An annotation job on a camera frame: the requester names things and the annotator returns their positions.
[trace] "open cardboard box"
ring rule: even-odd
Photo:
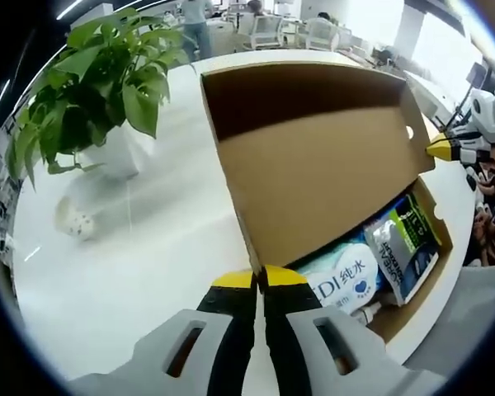
[[[207,73],[202,88],[255,271],[318,250],[408,186],[416,194],[441,240],[440,258],[409,304],[378,313],[371,328],[389,341],[429,294],[451,250],[418,177],[434,160],[408,85],[363,68],[295,62]]]

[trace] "small white object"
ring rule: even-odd
[[[143,170],[153,148],[154,139],[135,130],[126,120],[108,132],[105,144],[88,147],[81,154],[88,164],[102,164],[99,168],[108,177],[126,179]]]
[[[361,323],[363,326],[366,326],[367,324],[372,322],[374,315],[378,313],[380,308],[381,308],[381,303],[377,301],[371,305],[357,309],[352,313],[351,316],[354,319],[356,319],[359,323]]]
[[[61,233],[83,241],[90,239],[95,233],[93,218],[75,207],[67,196],[55,208],[54,224]]]

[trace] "white table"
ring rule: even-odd
[[[282,60],[356,65],[335,53],[267,50],[207,59],[195,68],[202,73]],[[114,183],[95,172],[49,176],[38,164],[36,193],[29,182],[22,188],[13,235],[18,302],[28,333],[66,379],[114,370],[130,358],[141,337],[178,310],[195,308],[214,278],[249,267],[199,77],[186,66],[173,70],[169,81],[172,102],[160,112],[156,155],[147,171]],[[400,363],[425,337],[450,295],[474,207],[459,164],[437,161],[436,170],[423,177],[455,247],[418,314],[387,346]],[[80,243],[55,231],[54,207],[65,194],[97,217],[102,237]],[[255,328],[244,394],[276,394],[261,315]]]
[[[455,102],[435,83],[414,73],[405,73],[422,112],[438,125],[447,124],[455,112]]]

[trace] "package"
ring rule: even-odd
[[[435,167],[426,123],[434,127],[400,78],[334,64],[341,60],[322,52],[274,55],[202,71],[202,154],[218,154],[254,271],[317,252],[404,191],[417,197],[440,236],[440,257],[408,304],[380,309],[370,323],[389,342],[431,295],[453,247],[419,176]]]
[[[297,269],[323,306],[351,314],[367,304],[378,289],[378,262],[365,240],[340,243]]]
[[[439,241],[412,194],[404,195],[364,227],[365,239],[390,283],[395,303],[406,304],[438,260]]]

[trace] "potted plant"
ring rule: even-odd
[[[146,26],[153,30],[139,33]],[[78,154],[109,146],[112,135],[122,136],[121,128],[155,138],[158,108],[169,99],[169,67],[187,62],[182,40],[161,18],[140,16],[133,8],[73,29],[67,48],[35,82],[34,100],[17,120],[7,153],[12,178],[26,169],[35,185],[33,166],[40,158],[50,174],[109,166],[84,167]],[[112,146],[124,148],[121,142]],[[59,163],[58,154],[70,156],[69,164]]]

